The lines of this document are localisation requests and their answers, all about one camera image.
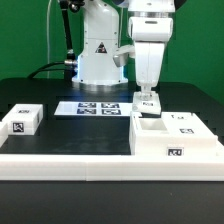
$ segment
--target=green backdrop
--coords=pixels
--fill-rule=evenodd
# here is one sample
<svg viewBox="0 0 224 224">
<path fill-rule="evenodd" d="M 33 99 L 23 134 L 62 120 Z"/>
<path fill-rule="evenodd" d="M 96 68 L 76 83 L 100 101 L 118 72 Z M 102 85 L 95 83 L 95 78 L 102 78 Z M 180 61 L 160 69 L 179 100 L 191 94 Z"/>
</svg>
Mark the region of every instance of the green backdrop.
<svg viewBox="0 0 224 224">
<path fill-rule="evenodd" d="M 0 79 L 26 77 L 47 63 L 47 8 L 48 0 L 0 2 Z M 74 50 L 80 53 L 82 13 L 70 13 L 70 18 Z M 224 104 L 223 0 L 188 0 L 174 20 L 174 34 L 166 50 L 160 80 L 192 83 Z M 57 0 L 53 0 L 51 61 L 64 60 L 66 55 L 62 24 L 60 8 Z M 122 43 L 128 42 L 123 30 Z M 127 75 L 130 80 L 135 79 L 133 60 L 129 60 Z"/>
</svg>

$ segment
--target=sticker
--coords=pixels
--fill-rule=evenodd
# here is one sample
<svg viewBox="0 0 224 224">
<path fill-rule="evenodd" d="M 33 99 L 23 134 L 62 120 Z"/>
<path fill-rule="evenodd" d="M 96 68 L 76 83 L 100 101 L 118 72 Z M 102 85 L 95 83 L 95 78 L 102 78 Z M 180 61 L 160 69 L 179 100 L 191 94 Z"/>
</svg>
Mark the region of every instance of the sticker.
<svg viewBox="0 0 224 224">
<path fill-rule="evenodd" d="M 100 43 L 100 46 L 97 48 L 95 53 L 107 54 L 107 50 L 106 50 L 103 42 Z"/>
<path fill-rule="evenodd" d="M 96 108 L 96 103 L 79 103 L 78 107 L 82 107 L 82 108 Z"/>
<path fill-rule="evenodd" d="M 102 103 L 102 108 L 120 108 L 119 103 Z"/>
<path fill-rule="evenodd" d="M 152 102 L 148 102 L 148 101 L 142 101 L 142 105 L 143 106 L 147 106 L 147 107 L 152 107 L 153 103 Z"/>
<path fill-rule="evenodd" d="M 176 118 L 178 120 L 185 120 L 185 117 L 184 116 L 178 116 L 178 117 L 175 117 L 174 115 L 171 115 L 172 118 Z"/>
<path fill-rule="evenodd" d="M 194 134 L 192 129 L 180 129 L 180 132 L 183 134 Z"/>
<path fill-rule="evenodd" d="M 169 148 L 168 156 L 183 156 L 184 150 L 182 148 Z"/>
<path fill-rule="evenodd" d="M 96 114 L 96 109 L 78 109 L 77 114 L 85 114 L 85 115 Z"/>
<path fill-rule="evenodd" d="M 114 110 L 114 109 L 102 109 L 102 114 L 103 115 L 121 115 L 120 110 Z"/>
<path fill-rule="evenodd" d="M 24 124 L 23 123 L 13 123 L 13 132 L 23 133 L 24 132 Z"/>
<path fill-rule="evenodd" d="M 28 114 L 30 111 L 29 110 L 19 110 L 19 114 Z"/>
</svg>

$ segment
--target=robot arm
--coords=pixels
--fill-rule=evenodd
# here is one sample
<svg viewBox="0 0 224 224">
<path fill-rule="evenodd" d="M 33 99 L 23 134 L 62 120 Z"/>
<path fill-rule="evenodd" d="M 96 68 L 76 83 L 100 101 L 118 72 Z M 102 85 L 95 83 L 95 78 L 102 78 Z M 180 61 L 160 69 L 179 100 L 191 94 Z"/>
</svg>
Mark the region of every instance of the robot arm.
<svg viewBox="0 0 224 224">
<path fill-rule="evenodd" d="M 128 33 L 133 40 L 133 47 L 121 47 L 115 55 L 115 63 L 124 65 L 124 55 L 131 53 L 135 57 L 136 82 L 141 92 L 136 92 L 133 110 L 160 114 L 158 95 L 152 87 L 158 84 L 163 54 L 167 42 L 172 36 L 173 20 L 170 13 L 175 12 L 175 5 L 181 6 L 186 0 L 113 0 L 120 7 L 128 7 L 132 16 L 129 18 Z"/>
</svg>

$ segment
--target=white box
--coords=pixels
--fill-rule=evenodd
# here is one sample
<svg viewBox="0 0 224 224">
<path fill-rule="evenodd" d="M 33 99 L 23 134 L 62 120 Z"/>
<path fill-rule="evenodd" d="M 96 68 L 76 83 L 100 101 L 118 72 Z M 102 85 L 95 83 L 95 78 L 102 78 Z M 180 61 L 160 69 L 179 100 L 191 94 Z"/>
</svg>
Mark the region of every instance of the white box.
<svg viewBox="0 0 224 224">
<path fill-rule="evenodd" d="M 131 115 L 132 155 L 152 157 L 211 157 L 217 154 L 218 137 L 193 113 L 163 112 L 160 119 Z"/>
<path fill-rule="evenodd" d="M 34 135 L 43 119 L 43 105 L 16 104 L 3 118 L 9 135 Z"/>
<path fill-rule="evenodd" d="M 0 122 L 0 148 L 8 138 L 8 127 L 4 122 Z"/>
</svg>

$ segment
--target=black table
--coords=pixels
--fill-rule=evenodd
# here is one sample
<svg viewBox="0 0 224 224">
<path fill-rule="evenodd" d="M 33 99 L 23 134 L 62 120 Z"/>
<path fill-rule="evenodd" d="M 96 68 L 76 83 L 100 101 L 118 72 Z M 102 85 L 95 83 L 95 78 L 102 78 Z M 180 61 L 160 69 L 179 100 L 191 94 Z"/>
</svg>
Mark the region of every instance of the black table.
<svg viewBox="0 0 224 224">
<path fill-rule="evenodd" d="M 65 118 L 54 112 L 61 100 L 131 102 L 134 90 L 132 83 L 96 93 L 62 80 L 2 80 L 0 119 L 16 103 L 43 104 L 44 119 L 35 136 L 10 136 L 1 153 L 128 155 L 129 118 Z M 222 105 L 190 84 L 160 83 L 157 91 L 163 111 L 196 113 L 224 143 Z M 224 217 L 222 182 L 1 181 L 0 195 L 0 223 L 214 224 Z"/>
</svg>

